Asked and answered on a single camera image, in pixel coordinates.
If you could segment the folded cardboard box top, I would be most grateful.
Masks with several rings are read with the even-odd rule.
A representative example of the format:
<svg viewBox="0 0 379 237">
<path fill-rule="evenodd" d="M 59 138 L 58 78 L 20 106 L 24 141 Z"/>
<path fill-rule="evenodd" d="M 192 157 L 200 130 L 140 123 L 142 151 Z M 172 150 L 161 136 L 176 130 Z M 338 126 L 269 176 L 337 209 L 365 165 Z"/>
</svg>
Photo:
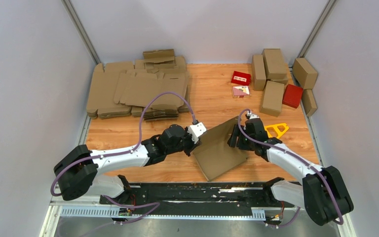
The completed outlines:
<svg viewBox="0 0 379 237">
<path fill-rule="evenodd" d="M 265 48 L 262 52 L 265 76 L 268 80 L 283 80 L 286 77 L 285 61 L 281 49 Z"/>
</svg>

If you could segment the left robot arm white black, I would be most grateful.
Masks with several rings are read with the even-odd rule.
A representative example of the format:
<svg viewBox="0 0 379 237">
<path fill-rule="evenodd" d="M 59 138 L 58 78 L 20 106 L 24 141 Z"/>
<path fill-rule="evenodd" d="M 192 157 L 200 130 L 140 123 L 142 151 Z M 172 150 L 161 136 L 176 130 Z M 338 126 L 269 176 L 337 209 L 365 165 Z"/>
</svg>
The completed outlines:
<svg viewBox="0 0 379 237">
<path fill-rule="evenodd" d="M 101 151 L 78 145 L 53 168 L 59 196 L 70 201 L 83 195 L 105 195 L 120 204 L 128 203 L 132 192 L 125 178 L 108 177 L 107 172 L 154 165 L 180 152 L 190 156 L 206 131 L 201 122 L 186 128 L 173 124 L 162 134 L 126 148 Z"/>
</svg>

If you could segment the flat cardboard stack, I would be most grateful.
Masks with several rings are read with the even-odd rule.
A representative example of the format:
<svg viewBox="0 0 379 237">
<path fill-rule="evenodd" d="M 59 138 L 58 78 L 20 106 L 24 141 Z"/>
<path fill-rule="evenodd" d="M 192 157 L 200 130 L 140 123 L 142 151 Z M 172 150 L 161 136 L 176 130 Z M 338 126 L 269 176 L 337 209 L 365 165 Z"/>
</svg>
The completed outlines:
<svg viewBox="0 0 379 237">
<path fill-rule="evenodd" d="M 189 111 L 190 73 L 173 49 L 143 52 L 142 59 L 95 66 L 86 105 L 92 119 L 176 118 Z"/>
</svg>

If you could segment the yellow triangular plastic frame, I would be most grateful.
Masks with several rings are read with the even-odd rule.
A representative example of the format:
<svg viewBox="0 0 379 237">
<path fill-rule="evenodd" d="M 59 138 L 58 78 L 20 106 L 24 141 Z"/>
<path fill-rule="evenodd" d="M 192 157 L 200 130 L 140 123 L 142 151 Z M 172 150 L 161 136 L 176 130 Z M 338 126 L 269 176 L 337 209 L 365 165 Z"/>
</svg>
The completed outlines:
<svg viewBox="0 0 379 237">
<path fill-rule="evenodd" d="M 277 139 L 280 139 L 289 130 L 286 123 L 266 125 L 264 128 L 269 138 L 276 137 Z"/>
</svg>

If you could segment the aluminium rail frame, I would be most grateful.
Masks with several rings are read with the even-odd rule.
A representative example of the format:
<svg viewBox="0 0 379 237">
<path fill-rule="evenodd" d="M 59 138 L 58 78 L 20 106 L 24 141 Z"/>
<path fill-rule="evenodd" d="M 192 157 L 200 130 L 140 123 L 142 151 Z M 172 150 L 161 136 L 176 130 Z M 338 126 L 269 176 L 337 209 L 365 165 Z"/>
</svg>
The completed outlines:
<svg viewBox="0 0 379 237">
<path fill-rule="evenodd" d="M 136 185 L 129 183 L 127 180 L 126 182 L 132 188 Z M 100 197 L 102 195 L 83 195 L 77 199 L 65 201 L 61 196 L 59 196 L 60 189 L 56 182 L 52 185 L 51 190 L 53 192 L 53 196 L 56 198 L 56 202 L 62 205 L 61 216 L 63 217 L 108 217 L 112 218 L 114 222 L 120 224 L 134 222 L 141 218 L 189 220 L 251 220 L 259 221 L 267 226 L 278 229 L 288 225 L 288 222 L 285 221 L 283 217 L 285 208 L 294 208 L 296 214 L 298 214 L 301 210 L 304 210 L 306 212 L 304 208 L 293 205 L 291 207 L 252 207 L 251 213 L 245 216 L 163 216 L 151 215 L 149 213 L 134 214 L 132 213 L 132 205 L 124 205 L 119 203 L 101 204 Z"/>
</svg>

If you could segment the small red box with window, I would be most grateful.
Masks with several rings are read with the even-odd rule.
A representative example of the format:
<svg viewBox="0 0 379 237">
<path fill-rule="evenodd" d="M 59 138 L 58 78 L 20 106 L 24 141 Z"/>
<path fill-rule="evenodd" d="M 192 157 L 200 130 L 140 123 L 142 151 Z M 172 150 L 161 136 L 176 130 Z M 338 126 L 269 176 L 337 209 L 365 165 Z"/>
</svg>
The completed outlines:
<svg viewBox="0 0 379 237">
<path fill-rule="evenodd" d="M 230 82 L 238 85 L 249 86 L 252 76 L 248 73 L 234 71 Z"/>
</svg>

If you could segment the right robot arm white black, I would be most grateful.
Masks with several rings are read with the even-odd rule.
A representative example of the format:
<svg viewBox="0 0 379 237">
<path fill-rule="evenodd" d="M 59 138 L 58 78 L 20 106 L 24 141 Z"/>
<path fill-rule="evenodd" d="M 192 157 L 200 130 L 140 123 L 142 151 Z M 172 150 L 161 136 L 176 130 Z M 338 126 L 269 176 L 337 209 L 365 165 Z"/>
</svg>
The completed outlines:
<svg viewBox="0 0 379 237">
<path fill-rule="evenodd" d="M 353 201 L 337 168 L 322 167 L 307 161 L 280 139 L 269 137 L 260 118 L 251 118 L 245 125 L 236 123 L 227 143 L 232 148 L 253 151 L 297 180 L 297 184 L 280 177 L 269 181 L 262 192 L 266 205 L 275 206 L 284 201 L 304 208 L 319 226 L 329 222 L 342 224 L 343 215 L 354 210 Z"/>
</svg>

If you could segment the folded cardboard box front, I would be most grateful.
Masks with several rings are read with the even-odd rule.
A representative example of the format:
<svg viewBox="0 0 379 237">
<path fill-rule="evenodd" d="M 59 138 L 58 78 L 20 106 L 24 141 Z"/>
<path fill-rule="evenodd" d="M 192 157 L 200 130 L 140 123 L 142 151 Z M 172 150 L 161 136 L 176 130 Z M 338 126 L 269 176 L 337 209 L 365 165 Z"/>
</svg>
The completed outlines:
<svg viewBox="0 0 379 237">
<path fill-rule="evenodd" d="M 268 81 L 263 92 L 260 112 L 278 117 L 282 111 L 284 84 Z"/>
</svg>

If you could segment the pink puzzle box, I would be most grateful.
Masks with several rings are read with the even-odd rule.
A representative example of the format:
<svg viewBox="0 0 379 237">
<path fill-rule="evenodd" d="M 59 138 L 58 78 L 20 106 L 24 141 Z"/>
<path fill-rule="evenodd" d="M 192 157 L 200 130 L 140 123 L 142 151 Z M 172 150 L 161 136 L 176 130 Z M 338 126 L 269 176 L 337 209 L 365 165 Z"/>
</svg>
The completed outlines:
<svg viewBox="0 0 379 237">
<path fill-rule="evenodd" d="M 245 85 L 233 86 L 231 88 L 231 91 L 232 91 L 233 98 L 244 98 L 244 97 L 251 96 L 249 87 Z"/>
</svg>

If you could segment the cardboard box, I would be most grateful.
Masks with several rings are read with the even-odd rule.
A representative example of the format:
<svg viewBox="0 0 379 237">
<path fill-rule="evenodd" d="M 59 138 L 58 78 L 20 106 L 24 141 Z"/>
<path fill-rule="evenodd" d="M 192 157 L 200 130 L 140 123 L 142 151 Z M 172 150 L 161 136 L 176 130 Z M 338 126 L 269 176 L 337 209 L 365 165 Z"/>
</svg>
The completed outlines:
<svg viewBox="0 0 379 237">
<path fill-rule="evenodd" d="M 193 155 L 207 181 L 213 181 L 249 157 L 247 151 L 227 144 L 235 126 L 237 117 L 208 129 L 201 136 L 201 145 L 194 149 Z"/>
<path fill-rule="evenodd" d="M 262 52 L 265 76 L 268 80 L 283 80 L 286 77 L 285 61 L 281 49 L 265 48 Z"/>
<path fill-rule="evenodd" d="M 303 89 L 314 88 L 318 72 L 305 58 L 295 59 L 292 66 L 292 73 Z"/>
<path fill-rule="evenodd" d="M 263 92 L 260 112 L 278 117 L 282 111 L 284 84 L 268 81 Z"/>
<path fill-rule="evenodd" d="M 251 63 L 253 87 L 256 91 L 262 91 L 266 85 L 264 58 L 261 54 L 255 54 Z"/>
<path fill-rule="evenodd" d="M 302 103 L 307 117 L 312 116 L 317 111 L 317 104 L 311 89 L 306 89 L 303 91 Z"/>
</svg>

